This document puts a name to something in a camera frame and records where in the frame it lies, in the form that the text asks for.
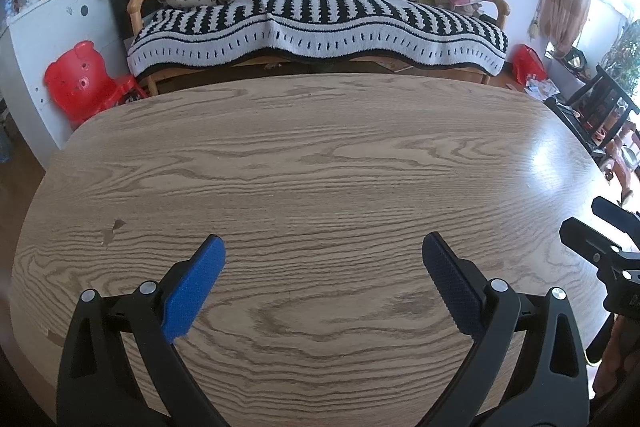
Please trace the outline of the white cabinet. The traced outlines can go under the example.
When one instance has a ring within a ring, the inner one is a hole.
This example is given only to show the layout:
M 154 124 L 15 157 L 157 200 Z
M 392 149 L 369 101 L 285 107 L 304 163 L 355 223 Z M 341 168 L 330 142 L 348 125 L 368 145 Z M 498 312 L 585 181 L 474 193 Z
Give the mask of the white cabinet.
M 61 150 L 72 127 L 43 83 L 50 63 L 90 40 L 107 72 L 128 72 L 108 0 L 41 0 L 12 17 L 1 31 L 1 94 L 18 130 L 43 168 Z

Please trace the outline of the clear bag of trash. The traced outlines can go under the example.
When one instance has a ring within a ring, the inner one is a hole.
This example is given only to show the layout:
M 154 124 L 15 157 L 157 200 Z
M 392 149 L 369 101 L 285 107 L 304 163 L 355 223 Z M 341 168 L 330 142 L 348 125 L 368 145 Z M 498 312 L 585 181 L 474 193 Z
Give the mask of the clear bag of trash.
M 551 79 L 538 79 L 534 75 L 526 77 L 524 90 L 529 96 L 541 102 L 560 93 Z

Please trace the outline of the black white striped sofa blanket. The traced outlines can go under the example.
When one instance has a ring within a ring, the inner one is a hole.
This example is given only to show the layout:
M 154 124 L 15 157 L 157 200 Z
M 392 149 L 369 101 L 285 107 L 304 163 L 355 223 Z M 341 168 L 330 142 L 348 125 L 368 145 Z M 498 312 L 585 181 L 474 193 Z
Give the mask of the black white striped sofa blanket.
M 143 76 L 162 65 L 205 68 L 258 55 L 383 55 L 493 76 L 506 52 L 508 38 L 495 22 L 419 0 L 233 0 L 157 11 L 132 40 L 127 61 Z

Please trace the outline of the red bear plastic stool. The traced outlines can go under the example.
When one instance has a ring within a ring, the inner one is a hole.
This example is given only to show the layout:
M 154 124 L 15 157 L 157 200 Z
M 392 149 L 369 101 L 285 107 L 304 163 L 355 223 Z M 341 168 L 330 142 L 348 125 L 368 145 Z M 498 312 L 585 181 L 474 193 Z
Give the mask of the red bear plastic stool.
M 73 129 L 104 110 L 148 96 L 133 75 L 108 75 L 104 58 L 89 40 L 51 63 L 43 83 Z

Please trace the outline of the wooden oval table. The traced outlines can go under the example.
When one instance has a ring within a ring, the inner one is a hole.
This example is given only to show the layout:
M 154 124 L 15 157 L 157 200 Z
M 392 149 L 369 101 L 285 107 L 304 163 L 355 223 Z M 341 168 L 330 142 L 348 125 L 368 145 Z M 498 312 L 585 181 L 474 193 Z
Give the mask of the wooden oval table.
M 423 237 L 523 293 L 562 287 L 590 340 L 604 290 L 559 228 L 606 193 L 564 124 L 506 89 L 324 75 L 153 96 L 53 155 L 17 243 L 13 332 L 54 383 L 81 291 L 128 293 L 217 234 L 224 271 L 177 347 L 231 424 L 412 426 L 471 344 Z

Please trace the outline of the wooden sofa frame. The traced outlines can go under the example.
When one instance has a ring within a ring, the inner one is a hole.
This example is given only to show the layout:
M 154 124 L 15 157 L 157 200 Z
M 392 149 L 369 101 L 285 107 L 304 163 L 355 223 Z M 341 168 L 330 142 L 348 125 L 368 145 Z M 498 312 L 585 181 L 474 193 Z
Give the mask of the wooden sofa frame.
M 390 72 L 451 69 L 488 83 L 506 61 L 511 13 L 472 17 L 407 0 L 236 0 L 226 6 L 161 9 L 149 20 L 127 6 L 134 41 L 131 72 L 156 95 L 163 82 L 222 68 L 372 63 Z

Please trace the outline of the black wooden chair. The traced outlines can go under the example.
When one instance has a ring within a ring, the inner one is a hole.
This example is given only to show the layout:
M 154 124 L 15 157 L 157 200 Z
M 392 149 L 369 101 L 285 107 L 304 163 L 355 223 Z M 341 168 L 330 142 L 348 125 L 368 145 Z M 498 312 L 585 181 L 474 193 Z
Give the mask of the black wooden chair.
M 608 158 L 605 147 L 613 142 L 631 114 L 639 114 L 639 106 L 600 65 L 596 72 L 567 100 L 556 94 L 547 98 L 544 105 L 602 166 Z

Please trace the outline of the red plastic bag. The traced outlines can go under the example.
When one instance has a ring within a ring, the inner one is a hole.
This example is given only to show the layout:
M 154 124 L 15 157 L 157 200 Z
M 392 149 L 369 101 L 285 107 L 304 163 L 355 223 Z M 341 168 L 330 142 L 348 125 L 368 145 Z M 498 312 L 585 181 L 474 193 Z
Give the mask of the red plastic bag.
M 529 81 L 544 81 L 548 74 L 544 69 L 537 52 L 526 44 L 519 44 L 512 56 L 512 72 L 514 79 L 522 87 Z

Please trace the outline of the pink children tricycle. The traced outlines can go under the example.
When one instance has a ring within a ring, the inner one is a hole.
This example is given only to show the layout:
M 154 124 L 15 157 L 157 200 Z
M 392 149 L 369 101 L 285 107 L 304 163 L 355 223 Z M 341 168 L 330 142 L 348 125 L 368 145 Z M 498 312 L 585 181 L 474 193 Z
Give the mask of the pink children tricycle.
M 633 121 L 627 120 L 620 131 L 605 147 L 605 160 L 600 170 L 605 180 L 620 182 L 617 205 L 623 207 L 632 195 L 631 178 L 639 176 L 639 131 Z

